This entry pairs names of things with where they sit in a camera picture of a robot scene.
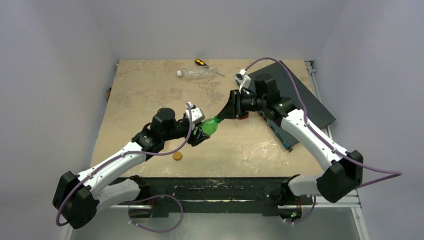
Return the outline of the tea bottle with yellow-red label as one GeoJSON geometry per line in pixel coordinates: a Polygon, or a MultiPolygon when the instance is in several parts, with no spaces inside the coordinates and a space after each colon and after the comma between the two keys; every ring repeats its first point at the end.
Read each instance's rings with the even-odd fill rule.
{"type": "Polygon", "coordinates": [[[249,117],[249,113],[246,113],[245,115],[239,117],[238,119],[239,120],[244,120],[244,119],[247,119],[248,117],[249,117]]]}

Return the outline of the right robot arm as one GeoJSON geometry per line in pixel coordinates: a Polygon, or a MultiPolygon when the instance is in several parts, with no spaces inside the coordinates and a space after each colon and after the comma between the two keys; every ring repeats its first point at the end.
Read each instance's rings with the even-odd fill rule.
{"type": "Polygon", "coordinates": [[[228,102],[217,114],[219,120],[233,120],[247,112],[262,112],[295,137],[315,158],[322,175],[292,176],[283,183],[280,196],[288,204],[303,195],[319,195],[336,203],[362,184],[364,158],[357,150],[348,151],[333,142],[296,106],[289,97],[282,97],[276,80],[265,73],[254,79],[255,90],[242,87],[231,90],[228,102]]]}

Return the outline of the clear plastic bottle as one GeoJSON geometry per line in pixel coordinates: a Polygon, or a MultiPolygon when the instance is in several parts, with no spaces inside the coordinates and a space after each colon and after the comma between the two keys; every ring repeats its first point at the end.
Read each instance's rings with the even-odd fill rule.
{"type": "Polygon", "coordinates": [[[180,78],[202,79],[214,77],[216,70],[212,66],[191,66],[176,71],[176,75],[180,78]]]}

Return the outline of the aluminium frame rail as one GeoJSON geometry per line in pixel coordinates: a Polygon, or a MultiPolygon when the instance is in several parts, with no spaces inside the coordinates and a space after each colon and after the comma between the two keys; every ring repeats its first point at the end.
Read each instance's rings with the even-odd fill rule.
{"type": "MultiPolygon", "coordinates": [[[[305,67],[309,75],[313,93],[316,96],[316,98],[319,100],[319,102],[323,104],[323,101],[319,92],[318,84],[316,81],[316,76],[315,76],[316,70],[313,67],[313,62],[305,61],[305,67]]],[[[323,131],[330,139],[333,139],[330,126],[325,127],[323,131]]],[[[341,206],[348,207],[348,208],[356,208],[357,206],[360,207],[361,202],[360,202],[358,191],[357,190],[351,191],[335,204],[339,207],[341,206]]]]}

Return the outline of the yellow-black screwdriver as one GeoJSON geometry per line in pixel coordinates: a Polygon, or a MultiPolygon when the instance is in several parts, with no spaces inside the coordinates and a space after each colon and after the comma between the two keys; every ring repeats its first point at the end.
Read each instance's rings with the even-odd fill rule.
{"type": "Polygon", "coordinates": [[[222,74],[222,73],[220,73],[220,72],[218,71],[218,69],[217,69],[217,67],[216,67],[216,66],[209,65],[209,64],[207,64],[206,62],[204,62],[203,60],[201,60],[201,59],[199,59],[199,58],[195,58],[195,59],[194,59],[194,62],[195,62],[195,64],[196,64],[196,65],[198,65],[198,66],[202,67],[203,69],[205,69],[205,70],[207,70],[207,71],[210,71],[210,72],[214,71],[214,72],[215,72],[217,75],[219,75],[219,76],[222,76],[222,77],[224,77],[224,76],[225,76],[224,74],[222,74]]]}

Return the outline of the dark blue network switch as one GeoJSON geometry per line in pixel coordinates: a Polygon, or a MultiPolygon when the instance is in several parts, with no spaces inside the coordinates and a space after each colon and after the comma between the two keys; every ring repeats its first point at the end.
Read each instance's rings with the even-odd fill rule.
{"type": "MultiPolygon", "coordinates": [[[[336,118],[330,111],[316,98],[316,96],[289,70],[289,74],[278,63],[270,64],[262,67],[256,71],[248,70],[249,77],[254,80],[258,75],[270,74],[275,78],[276,85],[282,97],[289,97],[293,100],[294,104],[299,107],[300,101],[296,95],[293,83],[290,80],[289,74],[292,76],[301,99],[306,106],[307,116],[312,122],[320,129],[331,125],[336,118]]],[[[287,131],[280,128],[275,121],[268,120],[264,113],[258,113],[267,123],[272,132],[276,135],[282,146],[289,152],[299,142],[295,137],[290,135],[287,131]]]]}

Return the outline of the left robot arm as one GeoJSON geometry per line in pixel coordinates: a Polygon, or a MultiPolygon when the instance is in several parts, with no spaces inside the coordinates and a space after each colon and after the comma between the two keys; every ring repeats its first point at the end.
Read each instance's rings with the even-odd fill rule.
{"type": "Polygon", "coordinates": [[[173,109],[163,107],[128,143],[102,162],[79,173],[65,172],[58,180],[52,200],[58,227],[70,225],[79,229],[94,216],[112,206],[152,199],[149,185],[141,176],[116,180],[128,170],[153,156],[167,156],[185,145],[196,146],[210,138],[202,126],[205,115],[200,107],[186,103],[183,117],[176,120],[173,109]]]}

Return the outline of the green plastic bottle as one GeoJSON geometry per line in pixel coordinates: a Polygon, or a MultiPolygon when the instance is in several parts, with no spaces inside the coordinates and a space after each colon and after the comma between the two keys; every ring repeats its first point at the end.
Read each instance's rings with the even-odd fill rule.
{"type": "Polygon", "coordinates": [[[204,133],[210,135],[210,137],[217,131],[219,124],[222,120],[219,120],[216,116],[208,118],[202,121],[197,128],[201,128],[204,133]]]}

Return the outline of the orange bottle cap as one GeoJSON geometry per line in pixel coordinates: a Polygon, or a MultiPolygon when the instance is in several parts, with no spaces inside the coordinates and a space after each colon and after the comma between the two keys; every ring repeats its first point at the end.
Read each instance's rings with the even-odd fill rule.
{"type": "Polygon", "coordinates": [[[183,158],[183,154],[177,151],[172,155],[172,158],[176,161],[180,161],[183,158]]]}

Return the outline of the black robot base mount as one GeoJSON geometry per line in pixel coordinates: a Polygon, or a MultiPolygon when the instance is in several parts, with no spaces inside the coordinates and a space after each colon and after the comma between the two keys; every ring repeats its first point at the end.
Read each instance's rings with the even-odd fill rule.
{"type": "Polygon", "coordinates": [[[309,195],[294,196],[289,177],[132,177],[141,192],[131,206],[151,205],[152,217],[170,213],[261,214],[299,219],[309,195]]]}

